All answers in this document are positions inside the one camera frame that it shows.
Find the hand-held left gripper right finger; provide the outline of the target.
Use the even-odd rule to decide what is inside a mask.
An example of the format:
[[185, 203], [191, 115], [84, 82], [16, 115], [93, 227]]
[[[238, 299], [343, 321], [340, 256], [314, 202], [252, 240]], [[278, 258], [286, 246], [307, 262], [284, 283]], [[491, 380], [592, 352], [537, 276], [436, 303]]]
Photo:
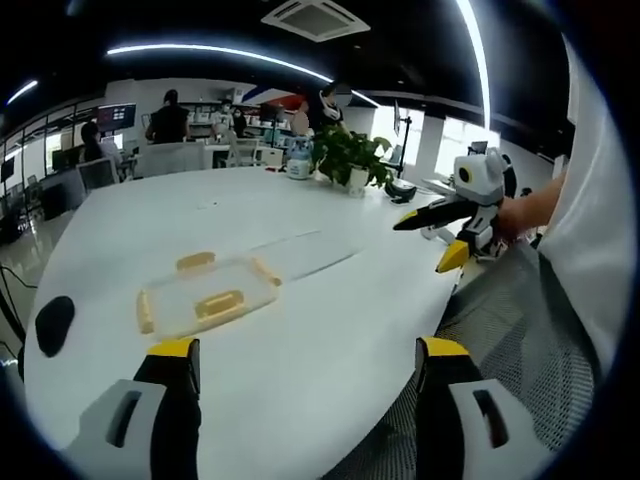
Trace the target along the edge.
[[533, 479], [548, 464], [529, 411], [462, 345], [419, 337], [414, 379], [418, 479]]

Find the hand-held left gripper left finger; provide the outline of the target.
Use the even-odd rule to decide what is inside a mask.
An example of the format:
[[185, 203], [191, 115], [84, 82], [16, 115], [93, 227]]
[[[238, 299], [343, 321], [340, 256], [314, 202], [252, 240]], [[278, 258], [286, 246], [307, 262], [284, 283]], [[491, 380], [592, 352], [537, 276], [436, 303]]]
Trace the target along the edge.
[[200, 391], [200, 341], [156, 344], [85, 409], [62, 453], [83, 479], [196, 479]]

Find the person's right hand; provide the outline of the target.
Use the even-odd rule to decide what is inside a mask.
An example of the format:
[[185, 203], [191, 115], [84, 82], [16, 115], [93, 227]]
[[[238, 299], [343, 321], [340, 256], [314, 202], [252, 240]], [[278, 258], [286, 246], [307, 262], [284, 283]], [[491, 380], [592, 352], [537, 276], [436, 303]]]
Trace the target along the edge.
[[531, 229], [525, 220], [521, 198], [505, 197], [493, 221], [494, 238], [512, 244]]

